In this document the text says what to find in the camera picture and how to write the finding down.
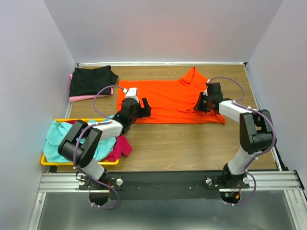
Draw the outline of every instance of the black cloth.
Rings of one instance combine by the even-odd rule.
[[[111,71],[110,66],[96,69],[75,68],[72,74],[69,97],[95,95],[102,88],[114,85],[117,80],[118,76]],[[111,88],[104,90],[100,94],[110,95]]]

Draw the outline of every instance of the teal cloth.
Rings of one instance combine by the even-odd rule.
[[[46,143],[43,150],[48,162],[70,162],[58,154],[58,147],[71,127],[72,124],[67,122],[52,121],[46,136]],[[94,158],[97,161],[101,161],[102,159],[106,158],[113,150],[115,143],[116,138],[107,138],[99,141]]]

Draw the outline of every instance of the wooden tabletop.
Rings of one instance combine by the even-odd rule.
[[[192,66],[128,66],[112,67],[120,80],[176,80]],[[237,80],[246,91],[243,105],[256,104],[243,66],[197,66],[207,78],[227,76]],[[219,80],[224,97],[241,98],[241,90],[229,80]],[[117,88],[114,95],[99,98],[99,111],[113,115],[116,110]],[[70,118],[98,118],[93,100],[74,102]],[[221,170],[239,149],[239,125],[226,118],[226,125],[208,124],[134,124],[126,134],[133,147],[128,158],[121,157],[117,171]],[[271,153],[255,161],[251,169],[276,169]]]

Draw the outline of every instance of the yellow bin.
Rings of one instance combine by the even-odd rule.
[[[89,122],[92,118],[70,118],[70,119],[56,119],[57,122],[66,122],[66,121],[74,121],[74,120],[82,120],[85,122]],[[93,118],[93,120],[101,122],[104,120],[104,118]],[[48,162],[46,159],[46,156],[43,153],[42,160],[40,161],[42,165],[54,165],[54,166],[60,166],[60,165],[73,165],[72,162],[64,162],[64,163],[59,163],[59,162]],[[98,162],[100,165],[117,165],[119,163],[119,160],[116,160],[115,162],[109,162],[108,160],[106,161],[100,161]]]

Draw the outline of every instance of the orange cloth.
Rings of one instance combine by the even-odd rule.
[[[179,80],[120,80],[119,85],[126,89],[138,88],[138,98],[146,97],[152,108],[150,117],[137,119],[136,123],[154,124],[197,124],[218,122],[225,124],[222,115],[214,112],[194,111],[200,92],[207,88],[207,78],[193,67]],[[117,108],[120,110],[125,93],[118,91]]]

